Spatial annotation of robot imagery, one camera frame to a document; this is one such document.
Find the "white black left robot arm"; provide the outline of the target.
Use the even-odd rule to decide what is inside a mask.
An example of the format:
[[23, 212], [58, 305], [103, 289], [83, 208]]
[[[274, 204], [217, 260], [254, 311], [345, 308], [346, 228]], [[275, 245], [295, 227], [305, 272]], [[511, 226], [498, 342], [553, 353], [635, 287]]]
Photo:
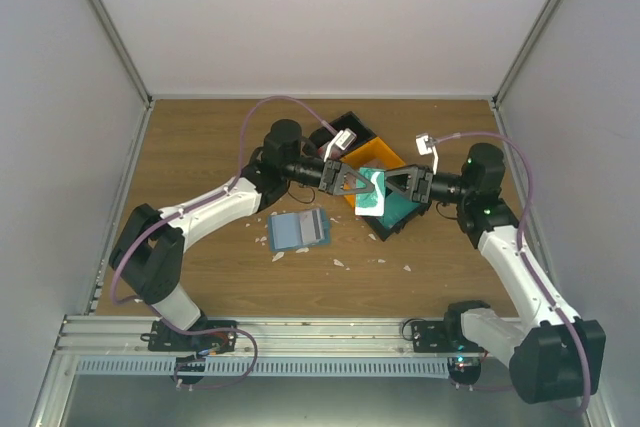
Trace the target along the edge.
[[214, 231], [272, 206], [290, 183], [332, 196], [349, 194], [345, 184], [360, 182], [358, 192], [375, 185], [349, 165], [304, 155], [301, 126], [276, 121], [249, 162], [235, 176], [199, 197], [164, 209], [141, 204], [130, 214], [109, 258], [112, 281], [124, 281], [133, 296], [149, 306], [171, 329], [185, 351], [203, 345], [206, 316], [180, 284], [184, 253]]

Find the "white pink credit card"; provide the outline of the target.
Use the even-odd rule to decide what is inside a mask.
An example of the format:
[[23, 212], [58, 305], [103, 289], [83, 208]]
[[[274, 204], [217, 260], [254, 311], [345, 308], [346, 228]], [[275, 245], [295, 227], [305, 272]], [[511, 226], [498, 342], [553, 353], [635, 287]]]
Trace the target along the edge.
[[315, 244], [325, 238], [322, 214], [319, 209], [299, 214], [300, 238], [303, 244]]

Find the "blue card holder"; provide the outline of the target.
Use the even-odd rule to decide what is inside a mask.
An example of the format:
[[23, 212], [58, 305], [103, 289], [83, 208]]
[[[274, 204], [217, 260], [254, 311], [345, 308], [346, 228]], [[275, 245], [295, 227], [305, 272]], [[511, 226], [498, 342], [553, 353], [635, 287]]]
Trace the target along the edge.
[[321, 208], [325, 238], [315, 244], [303, 244], [300, 238], [299, 214], [300, 212], [272, 215], [267, 223], [269, 247], [272, 252], [284, 252], [297, 250], [303, 247], [327, 245], [331, 242], [330, 221], [326, 212]]

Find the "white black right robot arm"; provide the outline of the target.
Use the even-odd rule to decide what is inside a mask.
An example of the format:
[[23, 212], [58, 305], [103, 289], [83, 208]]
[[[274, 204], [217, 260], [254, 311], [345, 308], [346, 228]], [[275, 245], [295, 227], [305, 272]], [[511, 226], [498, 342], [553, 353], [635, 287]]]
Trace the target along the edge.
[[386, 171], [387, 187], [409, 201], [455, 205], [460, 230], [497, 274], [519, 317], [506, 321], [481, 300], [452, 303], [439, 323], [411, 321], [414, 349], [452, 352], [449, 373], [458, 384], [476, 383], [477, 356], [490, 354], [528, 404], [587, 401], [598, 389], [606, 334], [563, 299], [535, 259], [523, 217], [501, 196], [505, 172], [502, 150], [489, 143], [471, 146], [458, 175], [420, 165]]

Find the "teal credit card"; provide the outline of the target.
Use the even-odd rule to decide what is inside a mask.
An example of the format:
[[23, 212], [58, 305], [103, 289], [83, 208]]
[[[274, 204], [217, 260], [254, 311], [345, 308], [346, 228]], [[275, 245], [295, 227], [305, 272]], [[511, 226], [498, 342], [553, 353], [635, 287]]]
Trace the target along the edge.
[[361, 167], [356, 188], [355, 214], [361, 217], [382, 217], [385, 211], [386, 174], [383, 169]]

